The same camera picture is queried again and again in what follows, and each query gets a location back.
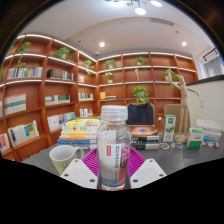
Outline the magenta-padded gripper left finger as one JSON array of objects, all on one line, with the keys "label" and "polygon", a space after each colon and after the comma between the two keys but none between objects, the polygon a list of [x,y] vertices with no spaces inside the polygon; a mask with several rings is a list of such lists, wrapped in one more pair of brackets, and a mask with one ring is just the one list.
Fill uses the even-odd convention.
[{"label": "magenta-padded gripper left finger", "polygon": [[99,174],[100,165],[97,150],[94,149],[88,152],[82,159],[74,159],[60,177],[78,186],[96,189]]}]

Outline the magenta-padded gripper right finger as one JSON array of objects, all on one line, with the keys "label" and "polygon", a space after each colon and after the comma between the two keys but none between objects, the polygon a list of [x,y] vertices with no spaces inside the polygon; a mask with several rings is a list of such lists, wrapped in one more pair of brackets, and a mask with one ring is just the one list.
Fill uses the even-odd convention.
[{"label": "magenta-padded gripper right finger", "polygon": [[128,162],[129,188],[140,188],[157,181],[166,174],[154,159],[146,159],[132,149]]}]

